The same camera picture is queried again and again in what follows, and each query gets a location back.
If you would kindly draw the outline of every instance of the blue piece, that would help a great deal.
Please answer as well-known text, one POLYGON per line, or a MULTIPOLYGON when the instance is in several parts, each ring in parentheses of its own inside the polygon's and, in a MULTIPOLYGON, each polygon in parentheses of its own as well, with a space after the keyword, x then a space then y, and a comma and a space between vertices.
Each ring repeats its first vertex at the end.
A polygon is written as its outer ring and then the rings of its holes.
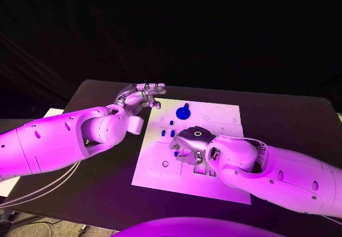
POLYGON ((191 117, 189 104, 186 103, 183 107, 176 110, 176 117, 180 120, 186 120, 191 117))

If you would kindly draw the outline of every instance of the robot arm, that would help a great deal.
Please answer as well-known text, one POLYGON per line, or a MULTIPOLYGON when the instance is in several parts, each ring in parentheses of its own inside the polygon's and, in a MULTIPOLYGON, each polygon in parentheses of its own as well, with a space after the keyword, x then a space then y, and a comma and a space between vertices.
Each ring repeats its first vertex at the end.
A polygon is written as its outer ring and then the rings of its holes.
POLYGON ((299 152, 263 142, 254 146, 247 140, 254 139, 215 137, 191 127, 175 136, 170 149, 191 149, 178 160, 192 165, 205 160, 222 182, 258 198, 293 211, 342 218, 342 170, 299 152), (255 163, 260 173, 253 173, 255 163))
POLYGON ((141 107, 157 107, 165 84, 130 85, 114 104, 38 119, 0 135, 0 181, 61 169, 140 134, 141 107))

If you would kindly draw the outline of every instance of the blue knob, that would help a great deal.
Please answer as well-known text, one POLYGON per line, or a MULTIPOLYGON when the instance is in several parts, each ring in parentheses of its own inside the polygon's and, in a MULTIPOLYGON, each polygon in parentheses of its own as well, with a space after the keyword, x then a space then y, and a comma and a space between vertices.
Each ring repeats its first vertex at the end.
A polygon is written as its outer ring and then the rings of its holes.
POLYGON ((183 107, 176 110, 176 117, 180 120, 186 120, 191 117, 189 104, 186 103, 183 107))

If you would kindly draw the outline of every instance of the circular cutout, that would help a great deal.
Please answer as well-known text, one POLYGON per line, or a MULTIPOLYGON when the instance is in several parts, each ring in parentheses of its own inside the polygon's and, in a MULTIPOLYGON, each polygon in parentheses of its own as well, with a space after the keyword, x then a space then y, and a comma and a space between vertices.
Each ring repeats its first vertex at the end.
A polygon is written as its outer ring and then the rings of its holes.
POLYGON ((227 116, 227 111, 221 107, 212 109, 212 116, 216 119, 222 119, 227 116))

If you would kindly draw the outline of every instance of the floor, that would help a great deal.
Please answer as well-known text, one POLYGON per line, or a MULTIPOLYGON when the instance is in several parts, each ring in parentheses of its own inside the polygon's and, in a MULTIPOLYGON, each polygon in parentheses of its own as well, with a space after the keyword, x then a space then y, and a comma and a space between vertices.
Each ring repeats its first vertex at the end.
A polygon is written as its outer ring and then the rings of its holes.
MULTIPOLYGON (((23 218, 29 216, 26 213, 19 213, 16 216, 16 219, 23 218)), ((48 222, 56 222, 56 219, 45 218, 39 221, 48 221, 48 222)), ((49 230, 46 225, 43 224, 35 224, 30 226, 20 234, 19 232, 27 227, 22 226, 17 229, 12 230, 4 237, 26 237, 26 236, 35 236, 35 237, 49 237, 49 230)), ((52 228, 52 237, 78 237, 79 230, 82 227, 82 224, 77 224, 68 221, 62 221, 56 223, 55 225, 49 225, 52 228)), ((88 231, 82 234, 82 237, 110 237, 115 234, 113 230, 105 230, 101 228, 89 227, 88 231)))

